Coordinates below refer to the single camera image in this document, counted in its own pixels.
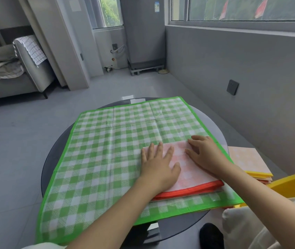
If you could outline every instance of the green foliage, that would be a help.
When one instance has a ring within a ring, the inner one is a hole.
[[[227,0],[191,0],[190,20],[219,20]],[[263,0],[229,0],[224,20],[261,20],[255,12]],[[295,20],[295,0],[268,0],[263,20]]]
[[[107,27],[119,26],[120,17],[116,0],[100,0],[104,22]]]

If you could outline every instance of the power outlet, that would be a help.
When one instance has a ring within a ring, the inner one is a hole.
[[[227,92],[234,96],[237,92],[238,85],[238,82],[231,79],[228,83]]]

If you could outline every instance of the black shoe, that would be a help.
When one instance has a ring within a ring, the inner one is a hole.
[[[224,235],[211,223],[206,223],[199,230],[201,249],[224,249]]]

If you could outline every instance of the hand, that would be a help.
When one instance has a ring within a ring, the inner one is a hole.
[[[149,147],[148,154],[145,153],[144,149],[141,150],[141,175],[137,181],[148,186],[153,191],[154,196],[172,187],[181,172],[178,162],[174,164],[172,169],[169,167],[174,147],[168,149],[165,157],[162,157],[162,151],[162,142],[159,142],[155,155],[153,143]]]
[[[193,150],[186,149],[185,152],[200,167],[220,177],[233,164],[228,161],[211,137],[193,135],[188,139]]]

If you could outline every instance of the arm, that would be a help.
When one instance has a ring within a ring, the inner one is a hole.
[[[171,147],[162,157],[162,142],[154,155],[154,145],[150,145],[148,155],[141,151],[141,175],[132,188],[110,209],[93,222],[67,249],[120,248],[131,227],[158,193],[175,184],[180,174],[179,164],[170,169],[169,163],[174,148]]]
[[[190,158],[232,187],[283,248],[295,248],[295,204],[229,162],[211,138],[194,135],[188,141]]]

